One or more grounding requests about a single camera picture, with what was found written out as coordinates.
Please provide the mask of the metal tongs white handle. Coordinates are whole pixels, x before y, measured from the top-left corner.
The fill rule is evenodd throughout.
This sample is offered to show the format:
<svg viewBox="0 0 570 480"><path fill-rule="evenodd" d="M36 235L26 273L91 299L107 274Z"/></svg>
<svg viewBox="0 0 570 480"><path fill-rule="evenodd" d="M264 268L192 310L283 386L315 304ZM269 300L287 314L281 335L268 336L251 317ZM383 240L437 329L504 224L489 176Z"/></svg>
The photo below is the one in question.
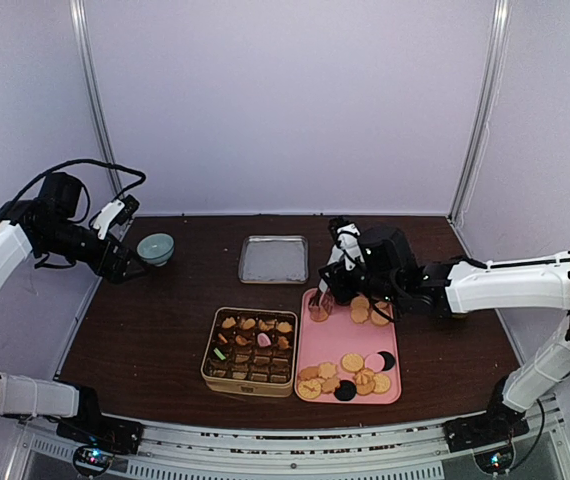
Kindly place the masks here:
<svg viewBox="0 0 570 480"><path fill-rule="evenodd" d="M325 280L321 279L315 293L307 304L311 320L318 323L327 320L332 313L333 307L334 298L329 286Z"/></svg>

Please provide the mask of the pink round cookie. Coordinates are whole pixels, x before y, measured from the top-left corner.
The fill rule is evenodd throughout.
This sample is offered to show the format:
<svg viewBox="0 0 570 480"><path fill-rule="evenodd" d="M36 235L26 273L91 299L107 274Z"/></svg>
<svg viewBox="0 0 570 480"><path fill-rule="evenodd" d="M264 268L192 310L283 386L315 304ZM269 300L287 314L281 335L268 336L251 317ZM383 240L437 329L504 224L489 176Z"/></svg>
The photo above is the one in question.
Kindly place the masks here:
<svg viewBox="0 0 570 480"><path fill-rule="evenodd" d="M374 373L382 372L385 368L386 360L380 353L372 353L365 357L364 367L372 370Z"/></svg>
<svg viewBox="0 0 570 480"><path fill-rule="evenodd" d="M260 348L267 348L272 344L270 337L266 333L259 333L256 336L256 342Z"/></svg>

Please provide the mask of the green round cookie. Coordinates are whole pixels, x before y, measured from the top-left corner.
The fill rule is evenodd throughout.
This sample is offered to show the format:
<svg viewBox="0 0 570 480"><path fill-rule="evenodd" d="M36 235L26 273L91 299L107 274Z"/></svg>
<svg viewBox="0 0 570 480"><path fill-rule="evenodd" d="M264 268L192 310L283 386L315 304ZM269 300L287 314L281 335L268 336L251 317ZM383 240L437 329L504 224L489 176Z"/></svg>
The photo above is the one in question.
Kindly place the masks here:
<svg viewBox="0 0 570 480"><path fill-rule="evenodd" d="M226 355L223 354L219 349L215 348L213 350L214 355L221 361L225 361L227 359Z"/></svg>

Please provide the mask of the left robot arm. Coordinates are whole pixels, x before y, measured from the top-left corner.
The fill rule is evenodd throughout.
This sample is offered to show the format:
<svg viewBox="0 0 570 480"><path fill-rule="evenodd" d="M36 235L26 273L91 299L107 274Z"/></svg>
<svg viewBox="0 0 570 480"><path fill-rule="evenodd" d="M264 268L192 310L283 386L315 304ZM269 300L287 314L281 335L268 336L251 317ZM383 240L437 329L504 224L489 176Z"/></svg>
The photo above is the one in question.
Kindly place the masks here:
<svg viewBox="0 0 570 480"><path fill-rule="evenodd" d="M121 194L85 224L77 213L87 193L80 179L58 171L38 181L34 198L19 194L0 208L0 416L67 418L86 443L98 444L109 424L96 393L52 378L91 281L83 273L54 274L86 265L113 284L144 274L136 251L111 231L139 203Z"/></svg>

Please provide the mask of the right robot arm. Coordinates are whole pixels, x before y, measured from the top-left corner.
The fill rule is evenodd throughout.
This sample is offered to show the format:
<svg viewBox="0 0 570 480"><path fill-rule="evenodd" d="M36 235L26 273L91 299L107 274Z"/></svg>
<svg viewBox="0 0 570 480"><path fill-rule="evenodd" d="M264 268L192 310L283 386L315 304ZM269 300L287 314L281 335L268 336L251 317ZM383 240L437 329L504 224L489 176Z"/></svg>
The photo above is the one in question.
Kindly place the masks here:
<svg viewBox="0 0 570 480"><path fill-rule="evenodd" d="M484 440L500 440L526 411L570 374L570 250L551 256L482 262L462 256L419 265L404 232L389 225L360 231L343 218L329 227L333 247L320 268L320 283L309 300L320 315L331 303L365 297L386 320L403 314L449 319L475 311L549 308L564 312L561 324L523 366L495 386L485 413L472 428Z"/></svg>

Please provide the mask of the light blue ceramic bowl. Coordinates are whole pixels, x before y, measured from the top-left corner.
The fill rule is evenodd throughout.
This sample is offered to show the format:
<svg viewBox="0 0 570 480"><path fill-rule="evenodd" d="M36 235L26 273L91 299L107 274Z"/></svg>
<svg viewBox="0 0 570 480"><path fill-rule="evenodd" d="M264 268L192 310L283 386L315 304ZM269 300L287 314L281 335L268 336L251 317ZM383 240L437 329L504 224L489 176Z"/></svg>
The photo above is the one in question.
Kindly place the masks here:
<svg viewBox="0 0 570 480"><path fill-rule="evenodd" d="M175 242L171 235L154 233L143 238L137 245L137 254L147 264L164 266L174 253Z"/></svg>

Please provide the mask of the pink plastic tray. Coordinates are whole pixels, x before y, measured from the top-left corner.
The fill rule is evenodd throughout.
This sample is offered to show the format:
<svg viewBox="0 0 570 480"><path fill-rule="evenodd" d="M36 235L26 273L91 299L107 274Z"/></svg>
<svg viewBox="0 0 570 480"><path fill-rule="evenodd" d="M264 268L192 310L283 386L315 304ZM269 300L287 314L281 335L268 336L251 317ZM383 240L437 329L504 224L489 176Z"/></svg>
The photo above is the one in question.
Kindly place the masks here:
<svg viewBox="0 0 570 480"><path fill-rule="evenodd" d="M313 289L303 294L297 351L295 391L302 380L316 378L322 383L322 394L310 403L388 405L396 402L402 392L398 347L395 326L392 323L378 325L366 320L357 323L352 319L352 309L335 306L329 318L314 322L307 308ZM356 385L353 377L365 368L364 359L379 351L391 352L396 365L386 372L375 373L374 381ZM356 397L348 402L338 401L333 392L340 380L352 381L357 386Z"/></svg>

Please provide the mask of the black sandwich cookie right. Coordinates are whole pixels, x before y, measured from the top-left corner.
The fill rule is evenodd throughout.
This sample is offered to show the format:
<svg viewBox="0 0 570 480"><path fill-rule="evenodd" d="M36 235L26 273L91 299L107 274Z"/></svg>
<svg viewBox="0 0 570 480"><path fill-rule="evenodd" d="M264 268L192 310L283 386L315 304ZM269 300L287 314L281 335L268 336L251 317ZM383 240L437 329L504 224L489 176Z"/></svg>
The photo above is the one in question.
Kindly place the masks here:
<svg viewBox="0 0 570 480"><path fill-rule="evenodd" d="M382 367L380 368L380 372L386 372L395 367L396 358L391 352L379 351L378 356L382 360Z"/></svg>

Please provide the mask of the black sandwich cookie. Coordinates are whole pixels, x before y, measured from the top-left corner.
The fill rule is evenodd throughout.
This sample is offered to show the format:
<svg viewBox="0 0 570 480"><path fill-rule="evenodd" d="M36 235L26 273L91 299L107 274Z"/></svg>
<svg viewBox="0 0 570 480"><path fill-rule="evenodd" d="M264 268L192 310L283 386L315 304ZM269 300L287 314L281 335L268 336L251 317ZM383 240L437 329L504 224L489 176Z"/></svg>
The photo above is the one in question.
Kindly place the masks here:
<svg viewBox="0 0 570 480"><path fill-rule="evenodd" d="M338 401L351 401L357 395L357 386L352 381L340 380L338 387L333 392L333 395Z"/></svg>
<svg viewBox="0 0 570 480"><path fill-rule="evenodd" d="M382 360L382 367L380 368L380 372L386 372L395 367L396 358L391 352L379 351L378 356Z"/></svg>

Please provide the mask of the swirl butter cookie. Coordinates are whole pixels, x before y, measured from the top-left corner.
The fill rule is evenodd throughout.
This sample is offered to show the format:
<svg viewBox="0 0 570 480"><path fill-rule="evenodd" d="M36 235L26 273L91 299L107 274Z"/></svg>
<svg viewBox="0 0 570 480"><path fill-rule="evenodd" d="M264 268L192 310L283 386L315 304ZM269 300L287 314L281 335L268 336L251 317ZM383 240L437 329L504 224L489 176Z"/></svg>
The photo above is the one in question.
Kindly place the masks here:
<svg viewBox="0 0 570 480"><path fill-rule="evenodd" d="M356 385L367 385L374 381L375 372L369 368L363 368L354 374L353 380Z"/></svg>

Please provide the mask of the black sandwich cookie bottom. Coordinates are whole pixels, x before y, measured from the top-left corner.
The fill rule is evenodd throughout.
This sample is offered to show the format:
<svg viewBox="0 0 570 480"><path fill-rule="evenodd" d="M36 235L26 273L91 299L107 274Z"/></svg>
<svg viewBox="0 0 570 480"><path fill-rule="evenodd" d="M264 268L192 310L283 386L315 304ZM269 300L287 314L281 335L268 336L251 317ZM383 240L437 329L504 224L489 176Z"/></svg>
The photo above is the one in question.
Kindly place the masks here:
<svg viewBox="0 0 570 480"><path fill-rule="evenodd" d="M357 386L352 381L340 380L338 387L333 392L333 395L338 401L351 401L357 395Z"/></svg>

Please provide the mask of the clock face round cookie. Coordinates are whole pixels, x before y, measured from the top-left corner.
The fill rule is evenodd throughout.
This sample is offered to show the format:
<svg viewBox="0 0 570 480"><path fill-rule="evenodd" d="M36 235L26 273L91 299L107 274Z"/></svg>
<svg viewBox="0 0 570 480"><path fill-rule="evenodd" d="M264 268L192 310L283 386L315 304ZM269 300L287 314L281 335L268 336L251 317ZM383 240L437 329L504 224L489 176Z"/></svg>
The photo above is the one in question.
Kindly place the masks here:
<svg viewBox="0 0 570 480"><path fill-rule="evenodd" d="M314 400L322 394L322 383L316 378L302 380L297 385L297 394L305 401Z"/></svg>

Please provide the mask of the gold cookie tin box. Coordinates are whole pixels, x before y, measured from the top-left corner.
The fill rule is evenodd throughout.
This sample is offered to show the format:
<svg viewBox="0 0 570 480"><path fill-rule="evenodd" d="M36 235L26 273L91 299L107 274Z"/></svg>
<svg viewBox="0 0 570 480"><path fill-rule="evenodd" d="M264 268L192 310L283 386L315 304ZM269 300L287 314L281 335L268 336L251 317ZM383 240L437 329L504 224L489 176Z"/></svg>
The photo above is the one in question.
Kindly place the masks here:
<svg viewBox="0 0 570 480"><path fill-rule="evenodd" d="M259 333L270 347L260 348ZM289 311L221 307L210 329L201 376L212 391L286 398L293 392L299 319ZM217 348L227 359L213 353Z"/></svg>

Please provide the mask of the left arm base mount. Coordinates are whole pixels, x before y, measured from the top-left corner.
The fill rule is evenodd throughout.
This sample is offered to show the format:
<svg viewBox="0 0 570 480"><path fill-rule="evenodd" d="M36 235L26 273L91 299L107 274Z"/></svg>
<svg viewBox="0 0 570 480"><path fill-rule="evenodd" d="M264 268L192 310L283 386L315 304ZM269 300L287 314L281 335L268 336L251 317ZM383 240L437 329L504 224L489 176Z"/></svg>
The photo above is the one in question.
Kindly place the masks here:
<svg viewBox="0 0 570 480"><path fill-rule="evenodd" d="M143 432L141 423L114 417L101 417L94 426L74 419L61 419L56 428L59 437L119 455L136 454Z"/></svg>

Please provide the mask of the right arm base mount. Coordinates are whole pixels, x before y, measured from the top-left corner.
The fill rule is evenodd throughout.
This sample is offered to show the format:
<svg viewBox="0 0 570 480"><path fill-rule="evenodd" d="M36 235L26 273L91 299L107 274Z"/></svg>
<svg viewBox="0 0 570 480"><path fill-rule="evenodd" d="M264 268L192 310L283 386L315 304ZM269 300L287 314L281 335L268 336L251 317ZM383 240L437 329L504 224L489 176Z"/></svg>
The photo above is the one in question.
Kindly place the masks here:
<svg viewBox="0 0 570 480"><path fill-rule="evenodd" d="M495 443L509 442L530 431L525 419L509 424L506 420L489 421L484 415L460 417L443 424L451 453L478 449Z"/></svg>

